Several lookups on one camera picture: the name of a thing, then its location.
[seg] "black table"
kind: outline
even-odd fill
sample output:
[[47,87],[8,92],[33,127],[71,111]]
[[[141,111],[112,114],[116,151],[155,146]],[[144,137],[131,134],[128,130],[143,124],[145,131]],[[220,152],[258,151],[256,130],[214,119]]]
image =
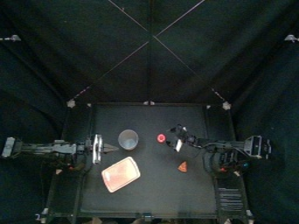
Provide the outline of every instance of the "black table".
[[[120,150],[101,156],[100,164],[92,166],[84,178],[65,180],[67,177],[59,177],[59,181],[64,181],[65,189],[57,184],[52,188],[48,203],[51,215],[68,217],[71,213],[71,217],[147,216],[202,219],[216,219],[224,214],[235,215],[220,211],[219,183],[203,169],[203,151],[184,146],[178,153],[156,141],[160,133],[174,140],[174,135],[166,131],[176,124],[186,126],[196,137],[234,140],[230,112],[219,106],[80,105],[73,108],[65,125],[65,140],[84,140],[91,134],[99,133],[104,143],[117,146]],[[131,151],[123,150],[117,144],[117,135],[127,129],[139,135],[137,146]],[[111,193],[104,185],[101,171],[125,157],[132,157],[136,161],[141,176]],[[186,173],[178,170],[183,161],[188,164]],[[69,200],[65,199],[68,183],[79,186],[76,191],[72,190]],[[247,209],[243,181],[231,180],[230,187],[240,189]],[[220,183],[220,188],[226,188],[224,182]],[[67,200],[68,204],[72,201],[75,203],[71,208],[64,206]]]

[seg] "orange object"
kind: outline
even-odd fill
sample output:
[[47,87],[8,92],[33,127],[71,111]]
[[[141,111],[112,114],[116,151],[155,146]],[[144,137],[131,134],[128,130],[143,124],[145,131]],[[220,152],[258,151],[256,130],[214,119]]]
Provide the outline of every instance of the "orange object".
[[101,176],[108,191],[111,193],[115,192],[140,177],[136,161],[131,157],[127,157],[117,163],[112,164],[101,172]]
[[178,167],[180,172],[187,172],[187,162],[184,161],[180,166]]

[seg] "black enclosure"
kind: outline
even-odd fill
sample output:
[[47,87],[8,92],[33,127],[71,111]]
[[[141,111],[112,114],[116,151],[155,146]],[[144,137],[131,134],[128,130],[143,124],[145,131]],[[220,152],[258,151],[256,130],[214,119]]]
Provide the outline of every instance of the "black enclosure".
[[[145,150],[155,148],[151,137],[170,125],[186,121],[184,125],[200,136],[215,135],[228,140],[235,137],[243,141],[260,135],[271,139],[274,153],[268,161],[251,163],[244,182],[238,183],[239,189],[247,190],[244,208],[248,206],[256,223],[296,223],[298,9],[295,0],[1,0],[0,151],[8,137],[45,144],[61,138],[79,141],[96,131],[103,132],[111,144],[117,144],[116,135],[129,123],[143,140],[140,148],[132,151],[136,160],[160,155],[171,164],[182,158],[160,149],[162,145],[158,154],[150,155]],[[116,112],[115,107],[129,109],[131,117],[125,111]],[[64,205],[80,201],[73,196],[80,189],[68,188],[68,184],[83,186],[83,196],[95,196],[89,194],[92,179],[101,168],[124,156],[121,153],[107,155],[84,179],[73,175],[67,177],[69,182],[65,180],[59,188],[53,187],[49,193],[53,205],[57,203],[64,209]],[[151,157],[147,163],[139,162],[144,174],[148,167],[152,169],[150,162],[159,165],[159,159]],[[191,160],[191,165],[202,166],[202,161],[195,161]],[[35,214],[45,207],[51,182],[61,181],[59,178],[52,181],[52,172],[40,158],[20,156],[0,160],[0,223],[36,222]],[[192,169],[188,175],[194,195],[180,199],[191,202],[183,203],[187,206],[182,210],[194,214],[190,215],[194,219],[226,215],[218,207],[222,194],[218,188],[234,183],[215,183],[206,173],[192,173]],[[204,179],[199,189],[195,189],[196,175]],[[141,182],[143,187],[150,185],[155,193],[162,191],[152,184],[155,176],[140,181],[145,179],[151,184]],[[172,185],[183,188],[182,182]],[[158,203],[154,211],[158,214],[160,211],[162,216],[170,212],[168,218],[188,218],[186,214],[171,215],[180,205],[179,193],[167,193],[175,194],[174,206],[167,211]],[[200,204],[198,212],[192,206],[199,202],[195,194],[216,196],[214,201]],[[64,202],[55,197],[65,197]],[[91,205],[87,197],[81,212],[88,217],[91,210],[108,216],[105,209],[112,206]],[[147,200],[140,210],[151,210],[154,203]],[[127,211],[123,208],[119,204],[119,217],[121,213],[128,215],[129,207]]]

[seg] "black mat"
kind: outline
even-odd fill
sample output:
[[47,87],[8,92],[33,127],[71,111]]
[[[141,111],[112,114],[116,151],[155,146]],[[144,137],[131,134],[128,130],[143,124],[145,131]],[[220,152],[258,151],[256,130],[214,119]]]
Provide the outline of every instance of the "black mat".
[[[93,166],[85,179],[80,211],[101,214],[215,213],[212,180],[202,167],[202,155],[194,158],[198,150],[184,148],[178,153],[156,142],[158,134],[178,123],[198,137],[206,137],[203,108],[97,106],[93,116],[92,132],[103,135],[105,143],[119,146],[119,133],[131,129],[139,135],[139,144],[132,151],[103,155],[100,165]],[[111,193],[100,173],[125,157],[136,161],[141,177]],[[188,162],[187,173],[178,170],[183,161]]]

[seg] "black fabric backdrop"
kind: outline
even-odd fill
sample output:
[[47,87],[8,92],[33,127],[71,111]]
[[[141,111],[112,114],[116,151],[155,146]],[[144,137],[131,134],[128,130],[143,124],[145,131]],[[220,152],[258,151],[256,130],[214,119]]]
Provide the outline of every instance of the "black fabric backdrop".
[[[299,43],[284,41],[299,35],[298,1],[1,0],[0,6],[0,38],[23,40],[0,42],[1,148],[8,136],[59,138],[69,99],[223,103],[214,89],[232,103],[238,138],[263,135],[275,146],[272,161],[254,163],[247,174],[256,219],[298,222]],[[20,179],[21,167],[0,165],[0,220],[24,219],[43,209],[31,201],[43,197],[40,187],[24,190],[40,182],[40,169]],[[20,183],[23,190],[12,188]],[[23,201],[13,204],[7,192]]]

